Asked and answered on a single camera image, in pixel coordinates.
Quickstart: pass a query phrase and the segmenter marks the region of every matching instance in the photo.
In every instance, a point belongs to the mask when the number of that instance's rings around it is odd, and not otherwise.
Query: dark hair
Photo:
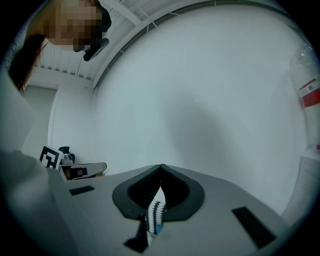
[[[111,26],[111,19],[108,11],[103,8],[98,0],[93,0],[93,4],[102,12],[101,24],[95,33],[106,32]],[[42,34],[31,35],[23,44],[21,50],[14,56],[9,69],[9,75],[19,91],[23,90],[31,76],[32,69],[37,62],[42,51],[42,44],[45,40]]]
[[[31,35],[13,58],[9,75],[19,91],[23,90],[23,86],[31,75],[33,66],[40,56],[45,38],[42,34]]]

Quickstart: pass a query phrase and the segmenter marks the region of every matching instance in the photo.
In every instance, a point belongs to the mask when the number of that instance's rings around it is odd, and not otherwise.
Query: black strip
[[[82,170],[82,175],[88,175],[87,168],[81,168]]]
[[[158,208],[158,205],[160,204],[159,201],[157,201],[154,205],[154,208],[153,208],[153,227],[154,227],[154,234],[155,235],[158,235],[157,233],[157,208]]]
[[[276,239],[247,207],[233,209],[232,212],[259,249]]]
[[[70,193],[72,196],[75,195],[79,195],[85,192],[89,192],[91,190],[94,190],[94,188],[92,186],[83,186],[83,187],[78,187],[78,188],[74,188],[74,189],[70,189]]]

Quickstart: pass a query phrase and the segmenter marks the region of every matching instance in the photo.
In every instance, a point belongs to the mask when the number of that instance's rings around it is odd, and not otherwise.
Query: black and white striped object
[[[164,202],[153,200],[145,215],[146,230],[154,235],[158,234],[157,226],[162,226],[162,215],[166,211]]]

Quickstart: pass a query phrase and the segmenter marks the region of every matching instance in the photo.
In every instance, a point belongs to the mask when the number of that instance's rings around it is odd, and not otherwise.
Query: person
[[[46,0],[11,43],[4,68],[23,94],[45,43],[77,52],[101,39],[111,23],[98,0]]]

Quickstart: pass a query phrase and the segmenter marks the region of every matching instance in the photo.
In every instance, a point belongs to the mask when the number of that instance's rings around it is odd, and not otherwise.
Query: gray surface
[[[112,200],[113,189],[151,166],[99,178],[68,181],[68,189],[91,185],[95,190],[73,196],[77,205],[95,225],[101,241],[95,245],[98,254],[138,255],[123,246],[133,238],[139,222],[122,216]],[[288,227],[270,208],[235,184],[195,171],[170,166],[198,181],[205,190],[202,207],[187,221],[165,222],[162,232],[144,255],[248,255],[257,247],[231,212],[246,206],[276,236]]]
[[[77,254],[74,255],[103,255],[104,245],[101,240],[100,229],[96,226],[97,221],[91,219],[81,210],[57,171],[48,170],[48,173],[50,175],[52,197],[56,202],[56,207],[60,211],[64,223],[68,226],[73,240],[76,241],[75,249]]]
[[[77,244],[53,196],[54,185],[63,197],[68,191],[55,169],[19,151],[0,150],[0,186],[12,217],[35,243],[52,255],[76,256]]]

